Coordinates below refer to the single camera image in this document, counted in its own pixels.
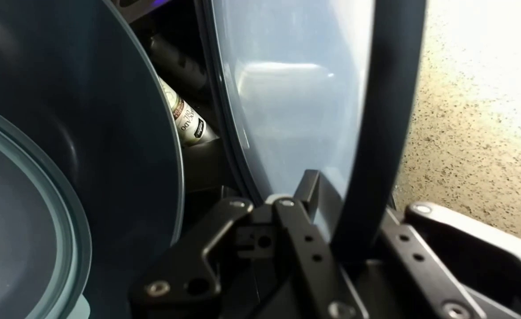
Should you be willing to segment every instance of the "countertop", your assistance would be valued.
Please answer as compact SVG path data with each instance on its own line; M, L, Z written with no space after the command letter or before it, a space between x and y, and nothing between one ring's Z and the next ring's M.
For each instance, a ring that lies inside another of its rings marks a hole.
M429 0L395 188L415 200L521 237L521 0Z

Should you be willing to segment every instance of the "speckled countertop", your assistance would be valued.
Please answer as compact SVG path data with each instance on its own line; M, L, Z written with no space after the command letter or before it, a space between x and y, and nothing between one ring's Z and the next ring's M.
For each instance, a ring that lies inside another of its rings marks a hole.
M429 0L395 200L438 202L521 237L521 0Z

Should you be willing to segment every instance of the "plastic lid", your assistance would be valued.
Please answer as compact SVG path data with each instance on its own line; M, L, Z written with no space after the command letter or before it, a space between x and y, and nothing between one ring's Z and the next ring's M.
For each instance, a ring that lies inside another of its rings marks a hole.
M346 195L374 0L214 0L211 9L232 122L259 193L292 193L314 168Z
M0 317L62 317L89 273L90 234L64 175L0 117Z

